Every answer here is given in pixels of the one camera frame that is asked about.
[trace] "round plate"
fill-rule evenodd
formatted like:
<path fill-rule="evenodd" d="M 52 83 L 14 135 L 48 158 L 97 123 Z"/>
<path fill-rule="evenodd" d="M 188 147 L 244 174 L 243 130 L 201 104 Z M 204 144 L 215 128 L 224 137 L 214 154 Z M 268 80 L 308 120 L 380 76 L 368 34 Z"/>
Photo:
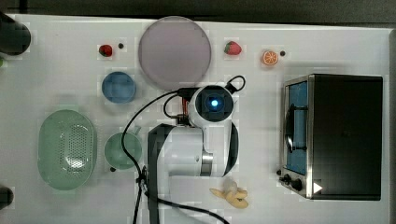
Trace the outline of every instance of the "round plate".
<path fill-rule="evenodd" d="M 177 90 L 199 82 L 210 65 L 210 42 L 204 30 L 183 17 L 153 23 L 139 44 L 143 72 L 160 88 Z"/>

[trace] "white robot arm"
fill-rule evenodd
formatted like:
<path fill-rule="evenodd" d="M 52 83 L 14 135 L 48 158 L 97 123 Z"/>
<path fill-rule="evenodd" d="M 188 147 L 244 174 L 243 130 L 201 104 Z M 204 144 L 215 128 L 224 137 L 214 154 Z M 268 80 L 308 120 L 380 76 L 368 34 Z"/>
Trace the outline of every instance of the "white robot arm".
<path fill-rule="evenodd" d="M 225 176 L 238 154 L 238 132 L 232 123 L 235 88 L 210 85 L 194 90 L 190 99 L 192 127 L 161 124 L 148 134 L 149 195 L 171 201 L 173 175 Z M 149 200 L 150 223 L 163 223 L 169 206 Z"/>

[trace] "black cable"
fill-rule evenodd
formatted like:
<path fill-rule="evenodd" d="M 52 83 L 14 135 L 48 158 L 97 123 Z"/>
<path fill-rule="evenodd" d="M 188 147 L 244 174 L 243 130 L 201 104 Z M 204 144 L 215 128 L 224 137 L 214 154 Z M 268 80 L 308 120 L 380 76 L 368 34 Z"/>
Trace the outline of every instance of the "black cable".
<path fill-rule="evenodd" d="M 243 80 L 244 80 L 244 84 L 242 85 L 242 87 L 241 88 L 239 88 L 238 90 L 237 89 L 235 89 L 235 91 L 241 91 L 242 89 L 244 89 L 245 88 L 245 84 L 247 83 L 247 81 L 245 80 L 245 78 L 244 77 L 242 77 L 242 76 L 236 76 L 236 77 L 233 77 L 233 78 L 231 78 L 228 82 L 227 82 L 227 84 L 231 84 L 231 82 L 232 81 L 234 81 L 236 78 L 242 78 Z"/>
<path fill-rule="evenodd" d="M 124 130 L 123 133 L 122 133 L 122 137 L 121 137 L 121 146 L 122 146 L 122 150 L 123 150 L 124 153 L 129 157 L 129 159 L 131 159 L 132 162 L 134 163 L 134 166 L 136 167 L 136 170 L 137 170 L 137 172 L 138 172 L 138 174 L 139 174 L 138 179 L 143 178 L 143 176 L 142 176 L 142 171 L 140 170 L 139 164 L 138 164 L 137 161 L 134 159 L 134 157 L 133 157 L 131 154 L 129 154 L 129 152 L 126 150 L 125 142 L 124 142 L 124 140 L 125 140 L 125 134 L 126 134 L 126 132 L 128 131 L 129 127 L 131 126 L 132 122 L 134 122 L 134 120 L 137 118 L 137 116 L 138 116 L 140 113 L 142 113 L 143 110 L 145 110 L 148 106 L 152 105 L 152 103 L 158 101 L 159 99 L 163 98 L 164 96 L 167 96 L 167 95 L 170 95 L 170 94 L 174 94 L 174 93 L 177 93 L 177 91 L 169 91 L 168 93 L 165 93 L 165 94 L 163 94 L 163 95 L 161 95 L 161 96 L 155 98 L 154 100 L 150 101 L 148 104 L 146 104 L 145 106 L 143 106 L 139 111 L 137 111 L 136 114 L 134 114 L 134 116 L 133 116 L 132 119 L 129 121 L 129 123 L 126 125 L 125 130 Z M 135 207 L 134 207 L 134 222 L 133 222 L 134 224 L 135 224 L 136 221 L 137 221 L 137 213 L 138 213 L 138 211 L 139 211 L 140 198 L 141 198 L 141 194 L 142 194 L 142 188 L 141 188 L 141 186 L 140 186 L 140 183 L 138 183 L 138 185 L 139 185 L 139 192 L 138 192 L 138 194 L 137 194 L 137 201 L 136 201 L 136 205 L 135 205 Z"/>
<path fill-rule="evenodd" d="M 194 212 L 206 213 L 206 214 L 208 214 L 208 215 L 210 215 L 212 217 L 217 218 L 218 220 L 220 220 L 224 224 L 230 224 L 225 218 L 219 216 L 216 213 L 213 213 L 211 211 L 208 211 L 208 210 L 205 210 L 205 209 L 202 209 L 202 208 L 192 207 L 192 206 L 179 204 L 179 203 L 172 203 L 172 202 L 166 201 L 166 200 L 158 198 L 158 197 L 157 197 L 157 201 L 159 203 L 163 203 L 163 204 L 166 204 L 166 205 L 169 205 L 169 206 L 172 206 L 172 207 L 176 207 L 176 208 L 180 208 L 180 209 L 187 209 L 187 210 L 191 210 L 191 211 L 194 211 Z"/>
<path fill-rule="evenodd" d="M 165 114 L 166 117 L 168 117 L 169 119 L 175 119 L 175 116 L 169 115 L 168 112 L 166 112 L 166 105 L 169 103 L 169 101 L 171 101 L 173 98 L 177 97 L 177 94 L 169 97 L 165 103 L 163 104 L 163 113 Z"/>

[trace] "toy strawberry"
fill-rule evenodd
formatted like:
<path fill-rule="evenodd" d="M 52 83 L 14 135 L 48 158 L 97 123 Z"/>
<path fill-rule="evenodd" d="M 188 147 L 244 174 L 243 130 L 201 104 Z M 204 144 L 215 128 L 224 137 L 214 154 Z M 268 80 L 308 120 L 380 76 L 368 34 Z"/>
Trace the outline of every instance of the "toy strawberry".
<path fill-rule="evenodd" d="M 238 55 L 242 52 L 241 46 L 239 46 L 237 43 L 230 41 L 226 44 L 224 53 L 228 55 Z"/>

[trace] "orange slice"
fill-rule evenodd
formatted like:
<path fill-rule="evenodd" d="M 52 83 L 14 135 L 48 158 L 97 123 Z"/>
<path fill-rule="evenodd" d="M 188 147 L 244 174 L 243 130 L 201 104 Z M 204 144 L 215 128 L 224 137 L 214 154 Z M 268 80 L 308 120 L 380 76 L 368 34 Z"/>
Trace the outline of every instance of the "orange slice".
<path fill-rule="evenodd" d="M 262 55 L 262 63 L 266 65 L 274 65 L 277 63 L 277 54 L 271 50 L 265 51 Z"/>

